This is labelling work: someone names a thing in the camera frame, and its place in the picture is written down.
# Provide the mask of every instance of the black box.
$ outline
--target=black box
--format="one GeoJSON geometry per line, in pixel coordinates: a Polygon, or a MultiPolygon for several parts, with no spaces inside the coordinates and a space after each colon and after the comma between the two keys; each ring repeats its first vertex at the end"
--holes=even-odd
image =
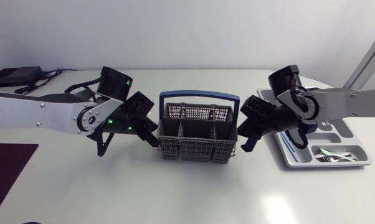
{"type": "Polygon", "coordinates": [[[40,66],[5,68],[0,71],[0,87],[33,85],[42,73],[40,66]]]}

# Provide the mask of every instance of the metal frame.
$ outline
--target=metal frame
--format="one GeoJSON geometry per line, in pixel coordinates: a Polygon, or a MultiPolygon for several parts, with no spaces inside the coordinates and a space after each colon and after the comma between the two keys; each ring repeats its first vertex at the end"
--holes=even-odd
{"type": "Polygon", "coordinates": [[[375,72],[375,41],[343,88],[360,90],[375,72]]]}

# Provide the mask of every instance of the black cable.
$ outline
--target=black cable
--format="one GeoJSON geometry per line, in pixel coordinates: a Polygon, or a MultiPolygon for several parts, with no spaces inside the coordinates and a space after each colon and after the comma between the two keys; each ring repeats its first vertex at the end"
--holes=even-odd
{"type": "Polygon", "coordinates": [[[93,99],[93,102],[97,102],[96,101],[96,96],[95,96],[95,93],[92,91],[91,88],[89,88],[88,86],[83,86],[86,90],[88,90],[88,92],[90,93],[90,95],[92,96],[92,99],[93,99]]]}
{"type": "Polygon", "coordinates": [[[71,91],[77,89],[77,88],[81,88],[81,87],[84,87],[84,86],[89,86],[89,85],[93,85],[93,84],[96,84],[100,81],[103,80],[103,77],[99,77],[95,80],[92,80],[92,81],[88,81],[88,82],[84,82],[84,83],[79,83],[79,84],[75,84],[75,85],[72,85],[70,87],[68,87],[66,90],[64,90],[65,93],[70,93],[71,91]]]}
{"type": "Polygon", "coordinates": [[[290,96],[292,97],[294,104],[296,104],[303,112],[307,112],[308,107],[305,104],[302,104],[298,100],[297,94],[295,93],[296,89],[297,89],[297,80],[295,79],[295,74],[294,74],[292,75],[292,79],[291,79],[290,96]]]}
{"type": "Polygon", "coordinates": [[[35,84],[35,85],[31,85],[31,86],[27,86],[27,87],[23,87],[23,88],[14,90],[14,93],[26,95],[26,94],[38,89],[39,87],[42,87],[42,86],[46,85],[46,83],[50,82],[51,79],[55,78],[57,75],[60,75],[63,71],[66,71],[66,70],[76,71],[75,69],[58,68],[56,70],[52,70],[52,71],[49,71],[49,72],[42,72],[39,75],[38,80],[46,80],[44,83],[42,83],[40,85],[35,84]]]}
{"type": "Polygon", "coordinates": [[[299,144],[297,142],[295,142],[295,140],[293,139],[292,135],[290,134],[290,130],[287,130],[285,131],[286,132],[286,135],[287,137],[289,138],[289,140],[293,143],[293,145],[299,149],[304,149],[308,146],[308,139],[306,138],[306,135],[301,133],[301,132],[298,132],[298,135],[300,136],[303,144],[299,144]]]}
{"type": "Polygon", "coordinates": [[[46,85],[46,83],[50,82],[53,78],[55,78],[56,76],[60,75],[62,72],[63,72],[63,70],[56,70],[55,74],[49,76],[48,79],[47,79],[45,82],[41,83],[40,85],[30,86],[30,90],[29,90],[29,91],[26,91],[26,92],[24,92],[24,93],[22,93],[22,94],[23,94],[23,95],[26,95],[26,94],[28,94],[28,93],[30,93],[30,92],[32,92],[32,91],[38,89],[39,87],[42,87],[42,86],[46,85]]]}

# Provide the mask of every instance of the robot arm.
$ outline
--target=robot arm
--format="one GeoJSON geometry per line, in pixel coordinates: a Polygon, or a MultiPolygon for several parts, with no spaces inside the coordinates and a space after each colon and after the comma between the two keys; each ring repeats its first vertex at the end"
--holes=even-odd
{"type": "Polygon", "coordinates": [[[306,134],[315,131],[318,123],[360,116],[375,117],[375,90],[359,91],[346,88],[306,89],[298,86],[300,78],[296,65],[285,67],[268,78],[278,105],[251,96],[240,109],[247,119],[238,133],[248,138],[242,148],[252,151],[264,134],[286,131],[292,143],[306,148],[306,134]],[[298,128],[302,144],[297,143],[289,130],[298,128]]]}
{"type": "Polygon", "coordinates": [[[97,142],[99,156],[104,155],[116,133],[136,134],[158,146],[151,134],[157,124],[147,118],[154,103],[140,92],[126,99],[133,82],[129,76],[108,67],[101,74],[100,78],[71,86],[61,94],[34,97],[0,92],[0,128],[50,128],[87,136],[97,142]],[[97,92],[87,88],[98,82],[97,92]],[[89,95],[70,93],[80,87],[87,88],[89,95]],[[110,133],[104,143],[103,132],[110,133]]]}

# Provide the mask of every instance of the blue basket handle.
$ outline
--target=blue basket handle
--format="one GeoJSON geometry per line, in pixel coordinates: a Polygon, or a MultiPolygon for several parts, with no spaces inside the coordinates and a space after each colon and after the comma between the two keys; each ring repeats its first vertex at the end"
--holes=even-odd
{"type": "Polygon", "coordinates": [[[211,98],[218,98],[222,100],[230,100],[235,103],[233,109],[233,123],[237,122],[237,115],[239,114],[239,104],[240,98],[235,95],[227,94],[227,93],[219,93],[215,91],[204,91],[204,90],[176,90],[176,91],[164,91],[160,93],[160,101],[159,101],[159,114],[160,120],[164,118],[164,98],[169,97],[180,97],[180,96],[204,96],[204,97],[211,97],[211,98]]]}

